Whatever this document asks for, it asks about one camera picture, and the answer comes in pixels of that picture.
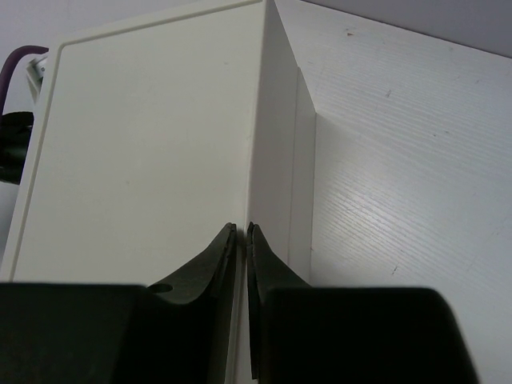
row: white panel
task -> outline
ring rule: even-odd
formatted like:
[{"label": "white panel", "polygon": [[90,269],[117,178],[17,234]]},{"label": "white panel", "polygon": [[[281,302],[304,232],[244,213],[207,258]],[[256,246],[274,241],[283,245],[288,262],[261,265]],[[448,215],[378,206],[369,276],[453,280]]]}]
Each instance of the white panel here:
[{"label": "white panel", "polygon": [[262,8],[64,46],[16,280],[147,284],[243,226]]},{"label": "white panel", "polygon": [[512,60],[278,5],[318,112],[312,282],[433,287],[512,382]]},{"label": "white panel", "polygon": [[248,219],[287,262],[294,160],[297,63],[274,1],[266,2],[253,137]]},{"label": "white panel", "polygon": [[316,112],[299,69],[288,266],[306,282],[311,270],[315,134]]}]

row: black cable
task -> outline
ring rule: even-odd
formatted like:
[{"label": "black cable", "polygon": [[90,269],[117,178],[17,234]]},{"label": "black cable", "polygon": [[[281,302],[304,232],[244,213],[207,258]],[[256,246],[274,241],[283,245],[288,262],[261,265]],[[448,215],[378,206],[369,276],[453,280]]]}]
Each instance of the black cable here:
[{"label": "black cable", "polygon": [[6,104],[7,90],[16,65],[28,54],[45,54],[46,52],[48,52],[48,48],[44,46],[20,46],[7,57],[2,72],[0,72],[0,126],[2,126],[2,114],[3,107]]}]

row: black object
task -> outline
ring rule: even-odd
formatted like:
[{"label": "black object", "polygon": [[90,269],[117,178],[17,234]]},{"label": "black object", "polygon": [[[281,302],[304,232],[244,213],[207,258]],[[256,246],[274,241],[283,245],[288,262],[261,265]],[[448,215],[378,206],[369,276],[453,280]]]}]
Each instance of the black object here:
[{"label": "black object", "polygon": [[20,183],[33,124],[34,115],[31,112],[13,112],[2,117],[0,182]]},{"label": "black object", "polygon": [[261,384],[478,382],[435,291],[312,288],[259,226],[247,237],[251,362]]},{"label": "black object", "polygon": [[224,383],[235,264],[228,224],[149,288],[0,285],[0,382]]},{"label": "black object", "polygon": [[[224,383],[236,234],[148,288],[0,285],[0,382]],[[478,382],[432,290],[313,288],[253,224],[247,273],[261,384]]]}]

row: purple cable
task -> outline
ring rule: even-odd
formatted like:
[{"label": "purple cable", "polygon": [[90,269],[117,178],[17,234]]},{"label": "purple cable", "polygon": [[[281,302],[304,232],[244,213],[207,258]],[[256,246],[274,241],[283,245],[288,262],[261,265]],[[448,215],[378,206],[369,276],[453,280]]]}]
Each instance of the purple cable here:
[{"label": "purple cable", "polygon": [[0,126],[2,126],[3,107],[6,104],[7,90],[9,89],[10,79],[13,77],[14,69],[19,61],[28,54],[45,54],[48,48],[44,46],[20,46],[7,58],[0,72]]}]

